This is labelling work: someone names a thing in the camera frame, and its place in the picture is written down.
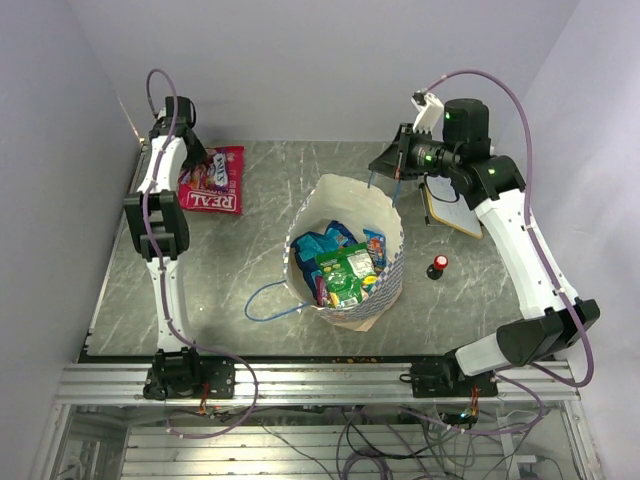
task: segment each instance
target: blue snack bag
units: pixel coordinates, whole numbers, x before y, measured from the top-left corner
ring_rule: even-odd
[[[363,229],[367,237],[367,251],[373,262],[373,269],[380,273],[387,266],[387,241],[384,235],[372,230]]]

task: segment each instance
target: red snack bag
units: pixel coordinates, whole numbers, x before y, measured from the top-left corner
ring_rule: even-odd
[[[244,147],[211,148],[207,153],[204,164],[180,172],[180,206],[196,212],[242,214]]]

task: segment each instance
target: blue handle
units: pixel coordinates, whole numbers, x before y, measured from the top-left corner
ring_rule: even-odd
[[[310,305],[309,302],[306,302],[306,303],[303,303],[302,305],[298,305],[297,307],[290,308],[289,310],[285,310],[284,312],[276,313],[275,315],[271,315],[270,317],[267,317],[267,318],[256,318],[249,315],[249,305],[251,305],[251,302],[253,302],[253,299],[256,298],[261,291],[266,290],[267,288],[273,287],[275,285],[282,285],[284,282],[285,280],[280,280],[278,282],[268,283],[264,287],[260,287],[258,290],[256,290],[255,293],[249,297],[249,300],[247,300],[247,303],[244,306],[244,314],[246,315],[246,317],[249,320],[252,320],[254,322],[269,322],[271,320],[275,320],[276,318],[289,315],[290,313],[293,313],[297,310],[302,310],[304,307],[308,307]]]

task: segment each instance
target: wall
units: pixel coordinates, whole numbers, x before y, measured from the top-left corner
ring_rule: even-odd
[[[91,320],[138,144],[69,6],[0,4],[0,465],[23,479]]]
[[[640,3],[582,0],[526,96],[533,208],[565,274],[601,319],[584,405],[608,478],[637,478],[640,397]],[[524,158],[514,120],[498,150]],[[581,344],[569,352],[584,371]]]
[[[577,4],[69,1],[141,132],[152,121],[140,79],[163,67],[195,101],[202,138],[383,141],[415,117],[411,94],[450,70],[483,68],[524,94]],[[484,99],[496,137],[509,118],[488,82],[439,93]]]

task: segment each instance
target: marble surface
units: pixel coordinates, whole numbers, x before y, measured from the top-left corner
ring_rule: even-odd
[[[368,163],[386,147],[355,142],[207,142],[244,145],[244,215],[187,212],[191,248],[184,254],[190,322],[199,343],[240,355],[410,355],[444,353],[520,318],[513,283],[488,235],[474,239],[446,226],[425,226],[417,185],[398,200],[406,235],[403,292],[368,332],[334,327],[311,311],[268,323],[243,308],[257,288],[282,278],[284,236],[321,175],[366,181]],[[376,185],[392,193],[394,183]],[[450,265],[439,281],[425,270],[437,254]],[[91,355],[151,355],[157,321],[144,261],[126,228],[120,233],[98,306]],[[295,305],[284,287],[252,305],[267,316]]]

